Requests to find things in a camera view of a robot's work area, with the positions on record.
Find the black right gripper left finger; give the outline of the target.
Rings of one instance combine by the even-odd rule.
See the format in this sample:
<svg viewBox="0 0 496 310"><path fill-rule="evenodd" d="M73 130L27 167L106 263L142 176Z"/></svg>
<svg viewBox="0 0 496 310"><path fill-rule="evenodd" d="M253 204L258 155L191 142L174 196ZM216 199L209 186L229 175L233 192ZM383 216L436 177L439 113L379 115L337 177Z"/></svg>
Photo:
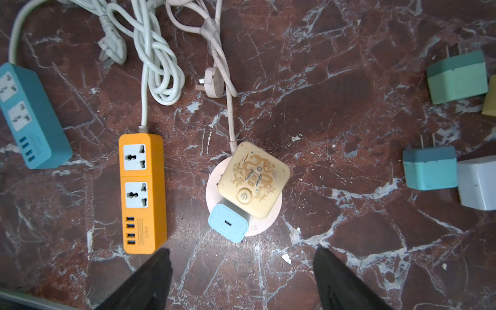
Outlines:
<svg viewBox="0 0 496 310"><path fill-rule="evenodd" d="M160 248L98 309L165 309L173 279L170 250Z"/></svg>

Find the white charger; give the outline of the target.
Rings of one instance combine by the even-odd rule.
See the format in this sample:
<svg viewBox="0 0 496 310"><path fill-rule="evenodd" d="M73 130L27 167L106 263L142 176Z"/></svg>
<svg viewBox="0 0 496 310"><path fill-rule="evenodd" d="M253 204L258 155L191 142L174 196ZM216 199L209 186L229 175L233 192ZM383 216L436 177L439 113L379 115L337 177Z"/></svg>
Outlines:
<svg viewBox="0 0 496 310"><path fill-rule="evenodd" d="M461 205L495 210L495 155L459 161L457 182Z"/></svg>

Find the orange power strip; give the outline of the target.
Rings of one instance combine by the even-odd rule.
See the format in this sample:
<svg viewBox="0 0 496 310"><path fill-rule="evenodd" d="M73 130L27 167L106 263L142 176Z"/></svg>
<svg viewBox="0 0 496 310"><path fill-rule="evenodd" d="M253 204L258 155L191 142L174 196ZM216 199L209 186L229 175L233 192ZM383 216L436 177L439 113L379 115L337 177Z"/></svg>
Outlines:
<svg viewBox="0 0 496 310"><path fill-rule="evenodd" d="M148 133L119 139L123 248L152 254L168 239L164 142Z"/></svg>

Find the blue power strip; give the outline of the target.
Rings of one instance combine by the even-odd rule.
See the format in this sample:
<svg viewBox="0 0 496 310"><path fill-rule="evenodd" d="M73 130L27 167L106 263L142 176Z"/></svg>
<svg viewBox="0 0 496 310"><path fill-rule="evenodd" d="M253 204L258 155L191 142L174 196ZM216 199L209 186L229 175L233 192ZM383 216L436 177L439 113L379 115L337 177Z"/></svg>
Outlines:
<svg viewBox="0 0 496 310"><path fill-rule="evenodd" d="M55 169L71 159L73 150L34 71L1 66L1 110L29 169Z"/></svg>

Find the yellow plug adapter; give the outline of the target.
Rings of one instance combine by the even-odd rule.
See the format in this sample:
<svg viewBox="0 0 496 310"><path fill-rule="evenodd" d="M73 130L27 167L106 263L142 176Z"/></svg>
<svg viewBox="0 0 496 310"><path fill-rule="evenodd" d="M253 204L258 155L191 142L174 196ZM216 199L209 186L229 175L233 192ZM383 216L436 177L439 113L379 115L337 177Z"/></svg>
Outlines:
<svg viewBox="0 0 496 310"><path fill-rule="evenodd" d="M496 117L496 75L489 79L488 92L485 95L481 113Z"/></svg>

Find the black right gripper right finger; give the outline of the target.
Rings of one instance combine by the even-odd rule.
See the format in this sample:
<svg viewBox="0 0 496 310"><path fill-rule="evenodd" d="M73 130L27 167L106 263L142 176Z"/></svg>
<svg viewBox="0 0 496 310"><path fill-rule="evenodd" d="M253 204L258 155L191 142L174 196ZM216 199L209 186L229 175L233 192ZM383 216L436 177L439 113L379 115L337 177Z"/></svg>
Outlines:
<svg viewBox="0 0 496 310"><path fill-rule="evenodd" d="M391 309L328 249L316 250L313 272L323 309Z"/></svg>

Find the green plug adapter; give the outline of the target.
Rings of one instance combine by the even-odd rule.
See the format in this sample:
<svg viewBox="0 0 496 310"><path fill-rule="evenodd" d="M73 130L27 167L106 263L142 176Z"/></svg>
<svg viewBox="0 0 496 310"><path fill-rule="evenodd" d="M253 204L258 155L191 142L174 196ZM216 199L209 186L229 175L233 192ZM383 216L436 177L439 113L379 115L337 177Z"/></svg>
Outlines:
<svg viewBox="0 0 496 310"><path fill-rule="evenodd" d="M488 92L484 52L476 50L462 53L458 43L452 47L457 49L456 54L450 54L451 46L445 46L446 57L430 65L426 70L430 99L434 105Z"/></svg>

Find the teal plug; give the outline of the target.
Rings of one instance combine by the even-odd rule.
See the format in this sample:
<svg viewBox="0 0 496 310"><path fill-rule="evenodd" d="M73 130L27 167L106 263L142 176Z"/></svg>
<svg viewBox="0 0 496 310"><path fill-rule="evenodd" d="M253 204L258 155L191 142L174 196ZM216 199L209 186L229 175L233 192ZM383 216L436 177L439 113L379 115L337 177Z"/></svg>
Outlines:
<svg viewBox="0 0 496 310"><path fill-rule="evenodd" d="M452 145L404 149L402 164L406 186L419 191L451 189L458 186L457 154Z"/></svg>

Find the round pink socket base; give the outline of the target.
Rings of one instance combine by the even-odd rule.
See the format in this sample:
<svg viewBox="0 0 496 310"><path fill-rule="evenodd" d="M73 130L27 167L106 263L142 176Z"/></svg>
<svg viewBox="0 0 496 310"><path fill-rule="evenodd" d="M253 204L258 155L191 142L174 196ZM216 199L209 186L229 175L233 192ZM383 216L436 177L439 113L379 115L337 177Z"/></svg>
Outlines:
<svg viewBox="0 0 496 310"><path fill-rule="evenodd" d="M231 161L231 156L222 160L214 168L207 181L205 199L207 202L207 208L210 213L213 212L215 205L220 203L223 198L218 192L217 183L220 181L222 174L226 170L230 161ZM280 210L282 208L282 202L283 202L283 194L280 194L267 218L264 218L263 220L251 218L245 236L246 237L256 236L269 229L276 222L276 219L280 214Z"/></svg>

